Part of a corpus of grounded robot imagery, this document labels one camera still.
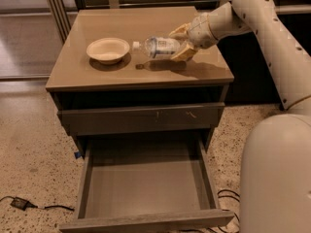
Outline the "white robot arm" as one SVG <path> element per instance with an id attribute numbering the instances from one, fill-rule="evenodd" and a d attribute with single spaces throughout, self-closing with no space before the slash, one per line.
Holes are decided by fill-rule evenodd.
<path id="1" fill-rule="evenodd" d="M 311 58 L 275 12 L 273 0 L 230 0 L 171 32 L 192 58 L 220 39 L 253 32 L 284 113 L 259 123 L 242 154 L 240 233 L 311 233 Z"/>

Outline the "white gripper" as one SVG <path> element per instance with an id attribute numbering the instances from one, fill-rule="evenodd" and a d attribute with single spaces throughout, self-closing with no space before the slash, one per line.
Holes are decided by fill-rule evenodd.
<path id="1" fill-rule="evenodd" d="M 176 40 L 186 40 L 181 48 L 175 52 L 170 59 L 175 62 L 189 61 L 198 52 L 198 49 L 209 49 L 218 43 L 218 39 L 213 35 L 209 14 L 202 13 L 195 17 L 191 23 L 184 23 L 169 33 L 169 37 Z"/>

